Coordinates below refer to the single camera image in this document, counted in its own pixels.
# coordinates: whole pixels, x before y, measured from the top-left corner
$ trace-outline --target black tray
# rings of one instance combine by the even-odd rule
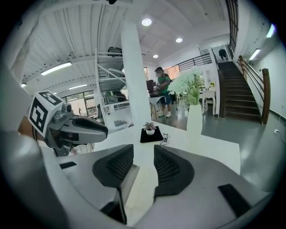
[[[148,135],[144,129],[141,130],[141,143],[152,142],[152,141],[161,141],[163,136],[160,132],[159,127],[156,127],[155,133],[153,135]]]

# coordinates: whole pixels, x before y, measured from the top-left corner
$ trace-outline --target man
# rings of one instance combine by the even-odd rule
[[[165,106],[167,104],[168,113],[167,113],[166,117],[169,118],[169,117],[171,117],[171,110],[172,110],[171,96],[169,95],[169,92],[168,92],[168,87],[171,83],[171,79],[168,76],[168,74],[164,73],[164,71],[161,67],[158,67],[155,70],[155,72],[156,72],[156,75],[158,77],[157,89],[159,89],[161,95],[164,96],[160,99],[160,102],[162,103],[163,110],[162,110],[162,114],[160,114],[159,117],[164,115]]]
[[[224,49],[219,50],[219,55],[220,55],[222,60],[225,57],[225,59],[228,61],[227,52]]]

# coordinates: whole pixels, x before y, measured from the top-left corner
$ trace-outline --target white table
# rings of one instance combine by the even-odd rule
[[[159,101],[159,104],[161,105],[161,109],[162,109],[162,112],[163,112],[163,115],[166,119],[166,116],[164,114],[164,110],[163,110],[163,106],[162,106],[162,103],[160,102],[160,99],[163,98],[164,96],[158,96],[158,97],[148,97],[149,99],[149,103],[151,103],[151,116],[153,114],[152,110],[154,108],[154,111],[155,111],[155,116],[156,116],[156,121],[158,121],[158,118],[157,118],[157,112],[156,112],[156,104],[157,102]]]
[[[169,147],[195,153],[188,146],[187,131],[156,122],[155,125],[159,126],[162,134],[171,135]],[[140,136],[141,127],[134,126],[112,133],[106,140],[95,143],[94,146],[94,151],[99,151],[122,144],[134,145],[133,163],[140,166],[140,169],[125,206],[129,226],[134,225],[152,206],[154,189],[158,186],[157,171],[154,167],[154,145],[160,142],[140,143]],[[201,135],[199,145],[201,147],[196,154],[215,159],[240,174],[240,148],[237,143]]]
[[[216,108],[216,100],[215,100],[215,90],[203,90],[200,91],[200,98],[202,99],[202,107],[203,107],[203,113],[205,112],[205,100],[207,98],[212,98],[214,101],[213,104],[213,115],[215,115],[215,108]]]

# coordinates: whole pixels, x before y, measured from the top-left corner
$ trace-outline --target white vase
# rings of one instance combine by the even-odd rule
[[[200,147],[202,133],[202,108],[201,105],[190,105],[187,122],[188,143],[190,151],[197,153]]]
[[[155,133],[155,130],[146,130],[146,133],[148,135],[153,135]]]

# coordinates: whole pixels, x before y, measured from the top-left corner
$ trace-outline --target staircase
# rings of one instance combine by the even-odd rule
[[[225,116],[261,122],[254,96],[233,62],[218,63],[224,75]]]

